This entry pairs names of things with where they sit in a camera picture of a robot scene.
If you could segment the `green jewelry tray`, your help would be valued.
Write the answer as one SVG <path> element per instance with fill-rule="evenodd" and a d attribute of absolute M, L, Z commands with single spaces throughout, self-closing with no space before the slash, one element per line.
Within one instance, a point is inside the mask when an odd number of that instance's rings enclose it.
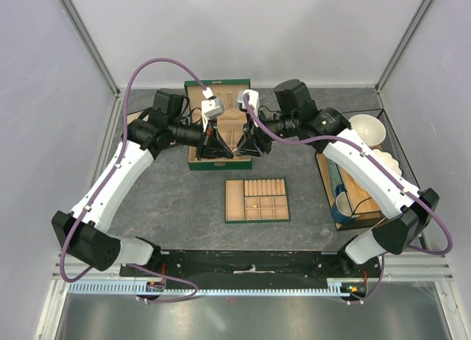
<path fill-rule="evenodd" d="M 288 190 L 284 178 L 225 182 L 226 223 L 288 222 L 290 218 Z"/>

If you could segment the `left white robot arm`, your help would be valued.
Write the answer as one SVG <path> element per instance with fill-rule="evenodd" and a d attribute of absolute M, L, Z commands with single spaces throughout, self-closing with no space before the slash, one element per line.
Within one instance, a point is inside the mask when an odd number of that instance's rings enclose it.
<path fill-rule="evenodd" d="M 224 105 L 211 89 L 203 95 L 199 123 L 186 123 L 179 113 L 188 97 L 158 90 L 152 107 L 127 124 L 113 159 L 89 192 L 70 212 L 58 211 L 52 218 L 62 256 L 73 256 L 99 271 L 119 263 L 135 263 L 146 276 L 160 271 L 162 260 L 151 243 L 113 237 L 107 231 L 135 181 L 171 143 L 195 147 L 198 158 L 233 157 L 217 131 L 216 119 Z"/>

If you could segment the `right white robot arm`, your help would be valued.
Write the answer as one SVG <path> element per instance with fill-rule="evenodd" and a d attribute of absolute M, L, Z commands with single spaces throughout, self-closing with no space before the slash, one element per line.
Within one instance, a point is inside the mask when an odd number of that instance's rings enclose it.
<path fill-rule="evenodd" d="M 337 110 L 317 108 L 304 82 L 290 79 L 275 87 L 281 113 L 266 118 L 259 111 L 259 94 L 238 95 L 247 114 L 244 134 L 237 145 L 243 155 L 269 153 L 272 142 L 312 146 L 316 152 L 343 168 L 378 204 L 385 221 L 356 236 L 337 257 L 338 270 L 356 275 L 364 263 L 384 253 L 399 255 L 436 218 L 438 194 L 421 190 L 387 166 Z"/>

